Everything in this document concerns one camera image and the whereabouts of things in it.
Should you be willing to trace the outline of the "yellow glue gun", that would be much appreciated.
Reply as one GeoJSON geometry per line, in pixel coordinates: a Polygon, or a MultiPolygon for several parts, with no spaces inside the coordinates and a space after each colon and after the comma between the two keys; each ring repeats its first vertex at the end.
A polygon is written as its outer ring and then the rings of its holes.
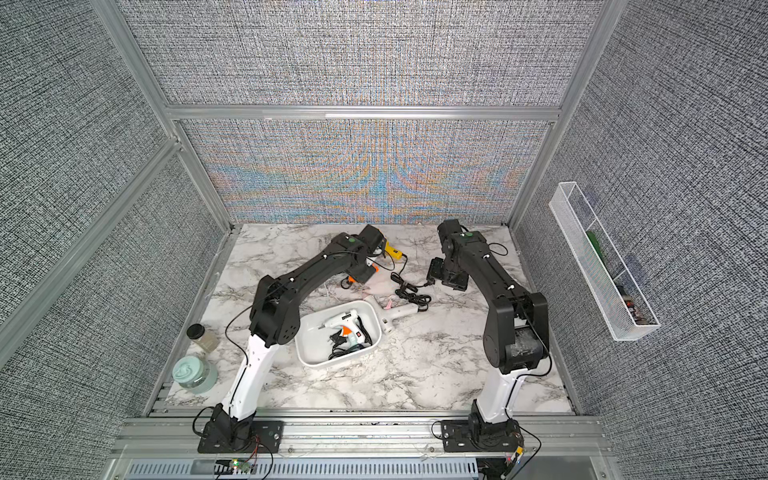
{"type": "Polygon", "coordinates": [[[393,260],[394,267],[390,274],[390,279],[397,285],[394,294],[405,300],[407,303],[417,306],[418,312],[425,312],[429,309],[432,297],[429,294],[421,293],[420,290],[431,286],[432,283],[427,281],[423,285],[413,284],[403,278],[406,266],[408,264],[408,256],[397,250],[390,243],[385,246],[385,253],[393,260]]]}

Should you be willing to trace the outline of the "white orange glue gun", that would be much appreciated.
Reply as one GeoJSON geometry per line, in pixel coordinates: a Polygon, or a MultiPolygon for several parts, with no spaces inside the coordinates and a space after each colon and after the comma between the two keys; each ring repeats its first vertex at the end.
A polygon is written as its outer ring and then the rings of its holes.
{"type": "Polygon", "coordinates": [[[370,347],[373,340],[356,309],[343,312],[332,317],[322,324],[322,329],[329,329],[329,339],[347,341],[351,345],[368,343],[370,347]]]}

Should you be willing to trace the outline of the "white plastic storage box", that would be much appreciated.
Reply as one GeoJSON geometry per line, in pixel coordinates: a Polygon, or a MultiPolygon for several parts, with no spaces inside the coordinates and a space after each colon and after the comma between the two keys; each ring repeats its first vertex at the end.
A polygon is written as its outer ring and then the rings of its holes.
{"type": "Polygon", "coordinates": [[[296,349],[300,361],[305,366],[311,368],[330,367],[358,360],[372,353],[380,344],[382,338],[383,332],[372,304],[364,300],[356,300],[302,317],[301,328],[296,336],[296,349]],[[332,348],[329,339],[330,330],[322,329],[322,324],[332,317],[352,309],[358,311],[365,328],[372,337],[373,345],[356,353],[328,360],[332,348]]]}

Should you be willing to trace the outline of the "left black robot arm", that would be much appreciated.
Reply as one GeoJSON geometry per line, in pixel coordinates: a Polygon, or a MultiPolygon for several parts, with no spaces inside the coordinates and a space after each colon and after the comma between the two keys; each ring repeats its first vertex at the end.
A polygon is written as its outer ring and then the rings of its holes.
{"type": "Polygon", "coordinates": [[[247,310],[250,326],[247,347],[232,386],[222,400],[224,413],[243,422],[257,409],[259,394],[281,346],[300,329],[300,305],[331,277],[346,274],[367,282],[375,269],[368,263],[384,250],[386,239],[368,224],[357,234],[340,233],[303,265],[279,277],[266,275],[257,285],[247,310]]]}

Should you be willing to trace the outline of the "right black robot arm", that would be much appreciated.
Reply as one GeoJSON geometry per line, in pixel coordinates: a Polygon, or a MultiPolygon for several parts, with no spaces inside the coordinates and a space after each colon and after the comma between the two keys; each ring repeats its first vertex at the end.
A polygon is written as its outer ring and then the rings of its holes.
{"type": "Polygon", "coordinates": [[[551,362],[548,302],[507,273],[480,232],[456,219],[437,231],[443,256],[432,260],[427,278],[456,291],[473,282],[488,309],[482,346],[490,371],[464,423],[467,436],[477,448],[520,439],[511,406],[528,379],[548,374],[539,369],[551,362]]]}

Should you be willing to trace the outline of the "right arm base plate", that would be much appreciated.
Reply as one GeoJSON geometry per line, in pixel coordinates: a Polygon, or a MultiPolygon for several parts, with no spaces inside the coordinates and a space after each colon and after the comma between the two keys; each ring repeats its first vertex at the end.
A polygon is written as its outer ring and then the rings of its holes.
{"type": "Polygon", "coordinates": [[[525,440],[515,420],[491,424],[482,420],[442,420],[440,435],[448,453],[498,452],[523,450],[525,440]]]}

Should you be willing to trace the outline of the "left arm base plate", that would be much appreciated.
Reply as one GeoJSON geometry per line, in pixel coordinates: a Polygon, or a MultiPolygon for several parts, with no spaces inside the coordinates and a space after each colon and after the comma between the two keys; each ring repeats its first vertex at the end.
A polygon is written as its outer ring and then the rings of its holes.
{"type": "Polygon", "coordinates": [[[277,453],[284,434],[283,421],[251,420],[235,425],[228,418],[209,421],[197,446],[200,454],[246,453],[258,448],[277,453]]]}

